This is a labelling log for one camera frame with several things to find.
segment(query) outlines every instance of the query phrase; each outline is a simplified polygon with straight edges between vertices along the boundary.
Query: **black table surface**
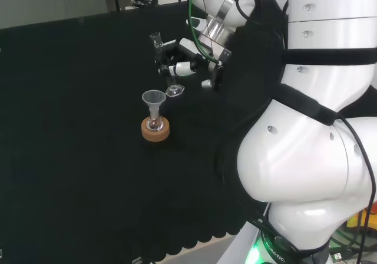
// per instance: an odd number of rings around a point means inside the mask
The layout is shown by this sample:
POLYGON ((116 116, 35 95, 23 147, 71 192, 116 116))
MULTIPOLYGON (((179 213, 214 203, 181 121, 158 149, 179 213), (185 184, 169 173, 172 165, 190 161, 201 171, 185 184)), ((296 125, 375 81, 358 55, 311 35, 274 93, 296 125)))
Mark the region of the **black table surface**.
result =
MULTIPOLYGON (((276 13, 264 16, 279 25, 276 13)), ((199 72, 160 113, 167 141, 140 132, 141 95, 165 90, 149 34, 188 37, 186 5, 0 31, 0 240, 5 263, 162 260, 236 234, 245 217, 213 171, 227 130, 256 110, 281 70, 281 43, 246 25, 220 92, 199 72)), ((348 116, 377 116, 370 89, 348 116)))

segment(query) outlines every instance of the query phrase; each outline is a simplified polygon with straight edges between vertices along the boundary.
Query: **white robot body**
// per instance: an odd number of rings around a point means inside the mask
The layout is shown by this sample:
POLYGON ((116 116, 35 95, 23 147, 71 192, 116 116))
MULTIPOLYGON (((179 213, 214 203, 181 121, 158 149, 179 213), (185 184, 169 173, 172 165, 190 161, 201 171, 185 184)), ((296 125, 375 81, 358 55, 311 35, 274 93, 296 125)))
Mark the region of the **white robot body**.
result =
MULTIPOLYGON (((194 3, 219 19, 224 1, 206 0, 206 8, 203 0, 194 3)), ((277 1, 280 7, 285 2, 277 1)), ((240 6, 250 15, 254 1, 240 0, 240 6)), ((242 26, 245 20, 235 3, 228 7, 223 24, 242 26)), ((290 50, 377 47, 377 0, 289 0, 288 14, 290 50)), ((371 84, 377 87, 376 64, 288 64, 282 83, 340 111, 371 84)), ((377 175, 377 118, 349 122, 377 175)), ((303 250, 323 246, 339 225, 368 205, 371 195, 365 161, 343 123, 323 125, 275 100, 244 138, 237 170, 252 198, 272 202, 273 227, 303 250)))

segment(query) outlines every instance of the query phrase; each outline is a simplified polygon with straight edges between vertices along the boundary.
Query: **green light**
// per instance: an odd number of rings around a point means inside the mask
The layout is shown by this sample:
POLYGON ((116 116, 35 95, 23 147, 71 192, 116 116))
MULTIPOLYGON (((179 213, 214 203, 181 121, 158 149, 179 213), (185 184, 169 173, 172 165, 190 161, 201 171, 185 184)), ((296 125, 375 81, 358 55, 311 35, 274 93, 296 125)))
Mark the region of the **green light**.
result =
POLYGON ((255 245, 253 248, 250 249, 249 254, 246 258, 245 264, 257 264, 259 260, 259 250, 258 247, 255 245))

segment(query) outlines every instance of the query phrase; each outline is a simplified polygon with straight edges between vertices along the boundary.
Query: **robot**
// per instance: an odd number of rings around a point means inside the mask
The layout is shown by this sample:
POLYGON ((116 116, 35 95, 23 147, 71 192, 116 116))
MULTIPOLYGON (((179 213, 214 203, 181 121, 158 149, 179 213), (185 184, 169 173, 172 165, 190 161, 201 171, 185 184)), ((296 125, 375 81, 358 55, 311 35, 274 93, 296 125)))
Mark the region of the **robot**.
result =
MULTIPOLYGON (((281 8, 286 0, 277 0, 281 8)), ((234 31, 246 23, 234 0, 193 0, 213 27, 234 31)), ((239 0, 246 15, 254 0, 239 0)), ((377 0, 289 0, 287 62, 282 84, 339 112, 377 87, 377 0)), ((200 41, 221 44, 216 33, 202 31, 200 41)), ((377 118, 350 118, 377 174, 377 118)), ((341 120, 326 125, 292 106, 272 100, 243 139, 237 174, 255 200, 271 203, 268 219, 301 252, 300 263, 333 263, 328 241, 348 218, 368 205, 371 178, 350 130, 341 120)), ((266 263, 292 263, 279 254, 274 240, 261 234, 259 254, 266 263)))

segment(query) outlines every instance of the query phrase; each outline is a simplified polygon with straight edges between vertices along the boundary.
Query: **black strap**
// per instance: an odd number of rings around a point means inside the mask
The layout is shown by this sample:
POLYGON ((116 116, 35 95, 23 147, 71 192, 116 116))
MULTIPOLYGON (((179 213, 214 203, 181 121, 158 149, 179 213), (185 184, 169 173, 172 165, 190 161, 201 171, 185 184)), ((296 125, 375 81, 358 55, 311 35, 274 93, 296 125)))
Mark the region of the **black strap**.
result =
POLYGON ((377 48, 289 49, 282 61, 295 65, 371 65, 377 62, 377 48))
POLYGON ((322 124, 331 126, 338 118, 338 113, 320 105, 316 100, 286 84, 275 85, 272 99, 308 116, 322 124))

